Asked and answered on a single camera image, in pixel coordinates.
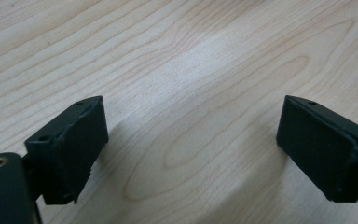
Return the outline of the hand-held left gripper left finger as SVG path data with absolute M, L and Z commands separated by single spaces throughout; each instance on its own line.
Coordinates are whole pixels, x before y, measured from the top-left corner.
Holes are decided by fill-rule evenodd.
M 32 197 L 46 204 L 76 202 L 108 140 L 101 96 L 70 105 L 25 141 Z

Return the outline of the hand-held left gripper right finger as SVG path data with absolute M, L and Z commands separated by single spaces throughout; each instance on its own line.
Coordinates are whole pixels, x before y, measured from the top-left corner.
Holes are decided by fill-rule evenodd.
M 316 102 L 287 95 L 277 144 L 328 200 L 358 201 L 358 124 Z

